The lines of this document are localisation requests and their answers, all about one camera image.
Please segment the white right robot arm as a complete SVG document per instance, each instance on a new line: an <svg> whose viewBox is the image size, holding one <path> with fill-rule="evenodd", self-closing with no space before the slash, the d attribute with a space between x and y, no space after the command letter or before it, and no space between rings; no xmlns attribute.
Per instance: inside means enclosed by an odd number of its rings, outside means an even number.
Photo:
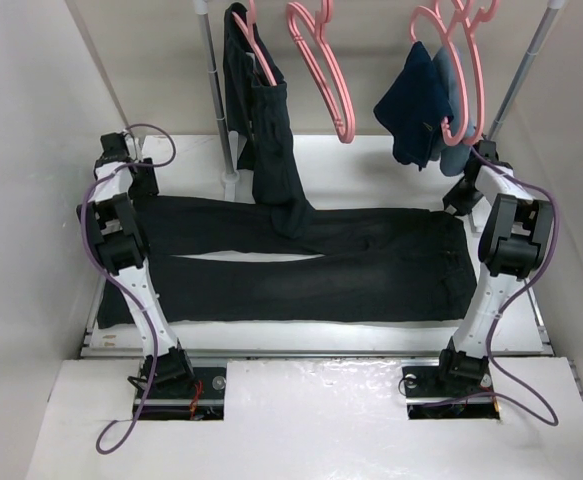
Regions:
<svg viewBox="0 0 583 480"><path fill-rule="evenodd" d="M491 329L515 291L541 267L555 221L551 202L531 195L489 140L472 147L463 176L445 195L443 206L466 216L482 200L490 211L478 244L477 288L433 369L436 387L447 394L478 388L488 374Z"/></svg>

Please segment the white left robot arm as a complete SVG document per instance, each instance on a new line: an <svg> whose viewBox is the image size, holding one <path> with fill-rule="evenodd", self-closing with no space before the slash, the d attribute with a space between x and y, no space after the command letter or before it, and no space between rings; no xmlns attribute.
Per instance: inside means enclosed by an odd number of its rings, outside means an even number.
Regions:
<svg viewBox="0 0 583 480"><path fill-rule="evenodd" d="M193 367L169 327L149 271L150 245L134 202L159 193L155 166L134 156L128 131L100 137L102 154L94 164L95 183L77 206L89 260L122 295L142 342L144 363L129 382L142 392L188 394L196 382Z"/></svg>

